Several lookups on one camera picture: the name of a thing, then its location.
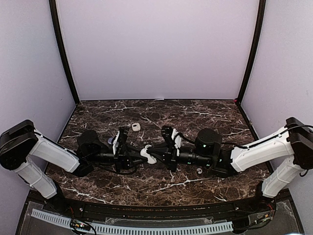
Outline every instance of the vertical black post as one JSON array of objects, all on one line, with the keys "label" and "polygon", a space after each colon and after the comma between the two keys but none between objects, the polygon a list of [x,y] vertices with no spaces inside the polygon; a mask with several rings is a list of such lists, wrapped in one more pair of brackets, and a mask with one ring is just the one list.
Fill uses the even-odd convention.
[{"label": "vertical black post", "polygon": [[266,5],[266,0],[260,0],[259,9],[258,9],[258,16],[256,19],[256,25],[255,25],[255,29],[254,29],[254,35],[253,35],[253,40],[252,40],[252,45],[251,45],[251,50],[250,50],[250,55],[249,55],[248,63],[246,65],[246,71],[244,74],[243,82],[241,84],[238,97],[236,98],[236,100],[239,104],[241,104],[241,102],[243,101],[243,98],[244,98],[244,95],[246,92],[246,87],[248,86],[249,78],[251,75],[256,51],[257,51],[259,40],[260,40],[263,17],[264,17],[264,12],[265,12],[265,5]]},{"label": "vertical black post", "polygon": [[67,77],[67,82],[68,82],[70,91],[72,93],[73,99],[74,99],[75,103],[78,104],[79,103],[79,97],[77,94],[77,90],[75,88],[72,74],[71,74],[70,69],[69,69],[67,54],[65,52],[65,47],[64,47],[64,43],[63,43],[63,39],[62,39],[62,34],[61,34],[61,28],[60,28],[60,22],[59,22],[56,2],[55,2],[55,0],[49,0],[49,4],[50,4],[50,11],[51,11],[51,17],[52,17],[52,22],[53,22],[53,27],[54,27],[55,38],[57,40],[57,44],[58,44],[59,53],[60,53],[60,57],[62,60],[64,72],[65,72],[65,75]]}]

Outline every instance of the white vent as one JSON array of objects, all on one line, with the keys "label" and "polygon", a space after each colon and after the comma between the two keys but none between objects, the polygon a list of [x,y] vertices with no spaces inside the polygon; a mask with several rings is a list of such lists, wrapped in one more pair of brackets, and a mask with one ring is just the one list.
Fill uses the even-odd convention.
[{"label": "white vent", "polygon": [[[37,209],[33,209],[31,216],[70,229],[70,218]],[[91,225],[99,235],[208,235],[233,231],[232,222],[181,228],[132,228],[98,223],[91,223]]]}]

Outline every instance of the robotic arm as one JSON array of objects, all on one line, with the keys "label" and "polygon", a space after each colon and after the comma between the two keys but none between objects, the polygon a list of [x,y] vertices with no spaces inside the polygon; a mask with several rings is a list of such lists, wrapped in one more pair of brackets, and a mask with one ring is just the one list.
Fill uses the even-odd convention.
[{"label": "robotic arm", "polygon": [[[138,150],[126,143],[128,129],[120,128],[112,147],[100,142],[97,133],[89,130],[78,137],[78,150],[71,151],[49,140],[25,120],[0,136],[0,164],[21,176],[45,197],[55,209],[62,212],[68,206],[58,184],[48,178],[29,158],[37,156],[78,177],[94,170],[94,166],[114,165],[117,174],[131,174],[136,166],[157,160],[171,171],[177,164],[199,165],[218,177],[226,178],[254,165],[286,156],[284,162],[262,183],[260,195],[275,197],[295,176],[313,168],[313,132],[295,118],[287,119],[287,125],[272,135],[250,144],[221,149],[222,136],[205,128],[199,131],[195,141],[188,140],[176,129],[163,126],[164,143]],[[182,139],[194,147],[181,146]]]}]

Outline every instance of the marble table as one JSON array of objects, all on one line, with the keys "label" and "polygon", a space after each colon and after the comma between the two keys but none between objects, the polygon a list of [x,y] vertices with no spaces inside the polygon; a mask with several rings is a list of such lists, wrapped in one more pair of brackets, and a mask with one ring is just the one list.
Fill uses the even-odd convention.
[{"label": "marble table", "polygon": [[[163,125],[177,128],[192,140],[199,130],[209,127],[222,134],[224,141],[253,141],[237,106],[229,100],[113,100],[81,102],[59,143],[76,150],[76,138],[89,129],[107,143],[119,126],[134,122],[140,123],[141,131],[130,129],[128,142],[139,148],[162,142]],[[46,173],[60,184],[67,198],[130,206],[186,206],[248,198],[254,195],[256,185],[269,176],[265,164],[226,179],[210,175],[205,168],[198,174],[197,168],[178,165],[177,172],[171,173],[162,163],[143,164],[131,176],[96,168],[78,178],[50,164]]]}]

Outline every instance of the white wall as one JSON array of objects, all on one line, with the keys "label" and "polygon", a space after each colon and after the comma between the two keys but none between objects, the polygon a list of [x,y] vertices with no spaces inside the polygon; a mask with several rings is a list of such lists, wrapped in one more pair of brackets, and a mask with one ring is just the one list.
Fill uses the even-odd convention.
[{"label": "white wall", "polygon": [[258,0],[58,0],[81,100],[237,97]]},{"label": "white wall", "polygon": [[[296,117],[313,124],[313,1],[268,0],[243,108],[259,137]],[[273,161],[277,167],[282,160]],[[290,191],[307,234],[313,234],[313,173]]]},{"label": "white wall", "polygon": [[[57,140],[74,109],[47,0],[2,0],[0,133],[24,119]],[[28,186],[0,167],[0,233],[15,234]]]}]

